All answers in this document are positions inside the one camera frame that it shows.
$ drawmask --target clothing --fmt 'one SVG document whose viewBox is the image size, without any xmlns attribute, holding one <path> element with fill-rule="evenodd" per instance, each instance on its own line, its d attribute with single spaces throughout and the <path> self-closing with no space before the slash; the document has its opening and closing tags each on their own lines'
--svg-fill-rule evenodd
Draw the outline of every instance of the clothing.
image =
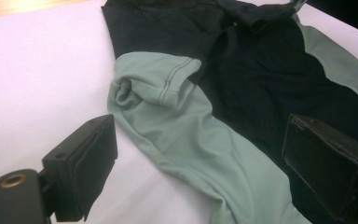
<svg viewBox="0 0 358 224">
<path fill-rule="evenodd" d="M 212 223 L 337 223 L 284 164 L 282 141 L 292 113 L 358 141 L 358 61 L 299 23 L 302 4 L 103 8 L 117 57 L 110 111 L 159 169 L 211 197 Z"/>
</svg>

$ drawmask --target hole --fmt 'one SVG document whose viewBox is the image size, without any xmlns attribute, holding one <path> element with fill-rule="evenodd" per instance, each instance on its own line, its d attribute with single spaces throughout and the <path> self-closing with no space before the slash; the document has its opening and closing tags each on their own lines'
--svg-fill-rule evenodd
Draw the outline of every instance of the hole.
<svg viewBox="0 0 358 224">
<path fill-rule="evenodd" d="M 57 159 L 62 159 L 62 158 L 65 158 L 66 157 L 66 153 L 62 152 L 62 153 L 59 153 L 56 155 L 56 158 Z"/>
<path fill-rule="evenodd" d="M 1 187 L 4 189 L 13 188 L 24 182 L 27 178 L 25 174 L 12 175 L 1 182 Z"/>
</svg>

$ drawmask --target black bracket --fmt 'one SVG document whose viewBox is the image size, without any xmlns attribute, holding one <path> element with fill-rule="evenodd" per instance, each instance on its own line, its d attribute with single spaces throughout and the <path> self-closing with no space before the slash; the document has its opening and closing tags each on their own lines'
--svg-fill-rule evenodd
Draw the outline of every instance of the black bracket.
<svg viewBox="0 0 358 224">
<path fill-rule="evenodd" d="M 83 124 L 43 158 L 44 169 L 0 177 L 0 224 L 85 219 L 117 158 L 112 115 Z"/>
<path fill-rule="evenodd" d="M 335 219 L 358 223 L 358 142 L 312 118 L 292 115 L 283 157 Z"/>
</svg>

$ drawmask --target white surface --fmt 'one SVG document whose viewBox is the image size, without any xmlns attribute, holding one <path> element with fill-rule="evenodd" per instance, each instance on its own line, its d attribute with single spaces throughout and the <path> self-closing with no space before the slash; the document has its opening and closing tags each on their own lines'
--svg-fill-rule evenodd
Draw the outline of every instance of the white surface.
<svg viewBox="0 0 358 224">
<path fill-rule="evenodd" d="M 115 59 L 104 2 L 0 18 L 0 175 L 40 171 L 43 156 L 67 135 L 107 113 Z M 358 58 L 357 30 L 308 6 L 299 16 Z M 88 223 L 209 222 L 208 200 L 157 170 L 119 127 L 117 145 L 117 163 Z"/>
</svg>

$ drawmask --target seam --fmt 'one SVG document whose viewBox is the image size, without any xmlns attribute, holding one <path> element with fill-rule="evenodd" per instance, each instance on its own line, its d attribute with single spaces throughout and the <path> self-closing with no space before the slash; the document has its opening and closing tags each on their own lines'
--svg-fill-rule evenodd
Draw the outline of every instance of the seam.
<svg viewBox="0 0 358 224">
<path fill-rule="evenodd" d="M 165 98 L 165 96 L 166 96 L 165 93 L 167 92 L 167 90 L 168 90 L 168 89 L 170 88 L 170 86 L 171 86 L 171 82 L 172 82 L 173 77 L 176 75 L 176 73 L 177 73 L 180 69 L 186 67 L 186 66 L 187 66 L 188 64 L 190 64 L 192 61 L 193 61 L 193 59 L 186 58 L 186 60 L 185 60 L 183 63 L 181 63 L 181 64 L 179 64 L 179 65 L 176 65 L 176 66 L 171 70 L 171 72 L 168 74 L 168 78 L 165 80 L 164 89 L 162 90 L 162 92 L 161 92 L 161 94 L 159 95 L 159 98 L 158 98 L 158 101 L 159 101 L 159 103 L 160 103 L 161 105 L 162 105 L 163 102 L 164 102 L 164 98 Z"/>
</svg>

